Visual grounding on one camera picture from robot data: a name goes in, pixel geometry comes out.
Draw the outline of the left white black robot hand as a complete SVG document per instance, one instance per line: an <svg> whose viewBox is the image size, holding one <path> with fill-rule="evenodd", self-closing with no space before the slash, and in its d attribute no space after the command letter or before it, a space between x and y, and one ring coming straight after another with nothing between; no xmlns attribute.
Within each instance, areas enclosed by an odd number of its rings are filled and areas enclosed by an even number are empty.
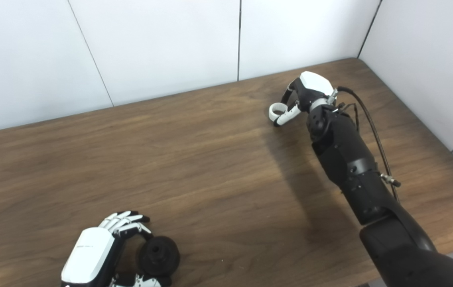
<svg viewBox="0 0 453 287"><path fill-rule="evenodd" d="M110 214L97 226L81 231L61 273L62 287L170 287L170 276L135 272L117 272L126 241L142 236L146 241L154 235L146 223L150 217L137 211Z"/></svg>

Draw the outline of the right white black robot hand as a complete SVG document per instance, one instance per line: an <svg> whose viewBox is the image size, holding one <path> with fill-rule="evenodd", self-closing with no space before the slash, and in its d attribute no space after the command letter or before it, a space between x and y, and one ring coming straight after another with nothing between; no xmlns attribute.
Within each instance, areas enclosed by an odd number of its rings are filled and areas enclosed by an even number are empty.
<svg viewBox="0 0 453 287"><path fill-rule="evenodd" d="M338 91L329 80L310 71L302 72L290 82L278 103L270 105L268 117L275 127L285 125L302 112L336 102Z"/></svg>

